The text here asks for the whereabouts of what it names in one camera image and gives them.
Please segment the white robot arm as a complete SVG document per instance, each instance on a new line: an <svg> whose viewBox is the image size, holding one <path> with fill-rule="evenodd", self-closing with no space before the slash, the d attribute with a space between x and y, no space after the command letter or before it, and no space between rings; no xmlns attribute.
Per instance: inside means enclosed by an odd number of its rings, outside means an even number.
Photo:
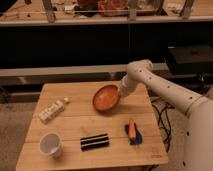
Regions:
<svg viewBox="0 0 213 171"><path fill-rule="evenodd" d="M213 171L213 99L159 77L152 70L153 63L148 59L129 63L119 95L126 97L143 83L186 115L183 171Z"/></svg>

